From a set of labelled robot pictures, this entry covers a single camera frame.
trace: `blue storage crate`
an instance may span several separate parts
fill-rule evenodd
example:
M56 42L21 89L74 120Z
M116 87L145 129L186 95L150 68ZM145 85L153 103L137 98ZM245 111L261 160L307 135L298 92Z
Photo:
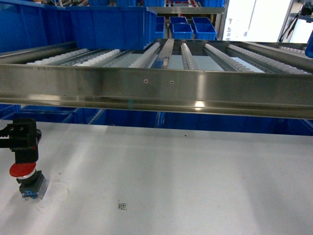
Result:
M41 4L0 0L0 52L47 46Z
M164 0L143 0L144 6L164 6Z
M187 18L184 16L174 16L170 17L170 30L173 31L173 24L187 24Z
M195 24L195 37L202 40L215 40L216 31L212 24L209 23L196 23Z
M165 24L156 24L156 38L164 38L165 35Z
M93 118L101 111L101 109L80 108L73 114L72 123L90 124Z
M69 17L63 7L0 0L0 53L73 41Z
M203 7L223 7L224 0L199 0Z
M116 0L117 6L137 6L137 0Z
M0 118L3 118L14 112L18 112L20 108L20 105L0 104Z
M193 33L190 24L173 24L172 36L174 39L192 39L192 35Z
M277 118L274 134L313 136L313 121Z
M92 122L93 125L151 127L156 124L157 112L103 110Z
M75 41L70 12L65 7L46 6L43 20L48 45Z
M156 17L156 23L157 24L165 24L165 17L164 16L157 16Z
M109 0L89 0L89 6L107 6L107 5L109 5Z
M67 7L76 43L88 49L145 49L156 38L157 14L146 7Z
M71 123L73 119L73 114L64 113L44 113L44 112L17 112L7 115L1 119L3 120L13 120L16 118L33 118L36 121L43 122L60 122L60 123Z
M192 20L191 27L194 31L195 31L195 24L201 24L201 23L211 24L211 21L207 17L192 17L191 20Z
M311 33L309 40L308 40L308 46L307 46L307 49L305 50L305 55L310 57L310 58L313 58L313 31Z

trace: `metal rail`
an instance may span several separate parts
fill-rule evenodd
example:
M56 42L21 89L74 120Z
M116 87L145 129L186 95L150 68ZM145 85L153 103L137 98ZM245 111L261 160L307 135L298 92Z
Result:
M239 58L247 62L251 62L251 64L257 66L258 68L261 68L264 72L269 71L272 73L307 74L307 72L303 70L293 68L290 65L286 65L277 60L267 58L265 56L251 52L241 47L237 47L235 45L229 45L227 50L235 56L238 56Z
M150 7L158 14L223 14L224 7Z
M0 54L0 64L26 64L35 60L41 60L50 56L67 53L75 49L76 44L71 42L2 53Z
M268 58L291 65L298 69L313 73L313 60L305 55L294 54L286 50L281 50L257 43L240 43L240 47L256 52Z
M212 57L212 59L225 71L236 71L236 72L253 72L246 66L243 66L239 62L235 61L230 56L216 49L215 47L205 44L204 51Z
M198 65L186 43L181 44L181 55L185 70L199 70Z

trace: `blue crate stack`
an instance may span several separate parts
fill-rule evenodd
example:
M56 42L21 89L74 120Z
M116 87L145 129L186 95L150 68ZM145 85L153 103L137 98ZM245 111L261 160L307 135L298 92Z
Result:
M215 40L217 32L209 18L192 17L192 26L196 39Z
M170 17L170 30L174 39L192 39L192 28L186 17Z

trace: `stainless steel frame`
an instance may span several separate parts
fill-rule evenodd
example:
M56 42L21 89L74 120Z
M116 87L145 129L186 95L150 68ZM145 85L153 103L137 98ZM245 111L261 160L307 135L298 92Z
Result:
M242 44L175 40L173 54L182 43L193 55L208 43L223 52ZM313 75L0 65L4 103L313 119L312 91Z
M224 7L150 7L158 14L222 14Z

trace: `white roller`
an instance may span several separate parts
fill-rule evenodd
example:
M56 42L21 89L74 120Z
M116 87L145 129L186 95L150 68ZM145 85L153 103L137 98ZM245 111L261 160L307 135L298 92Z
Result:
M64 59L70 58L70 57L75 56L75 55L86 53L88 51L89 51L88 49L75 50L75 51L64 53L61 55L52 56L52 57L49 57L49 58L46 58L43 60L37 60L33 63L27 63L27 65L48 65L48 64L56 62L56 61L64 60Z
M146 50L135 62L133 62L129 68L142 68L149 61L151 56L160 47L160 43L154 43L152 47Z
M88 61L85 61L81 64L78 64L77 66L94 66L95 64L98 64L99 62L111 57L111 56L114 56L118 53L120 53L121 50L119 49L115 49L115 50L111 50L109 52L106 52L104 54L101 54L101 55L98 55L97 57L94 57Z

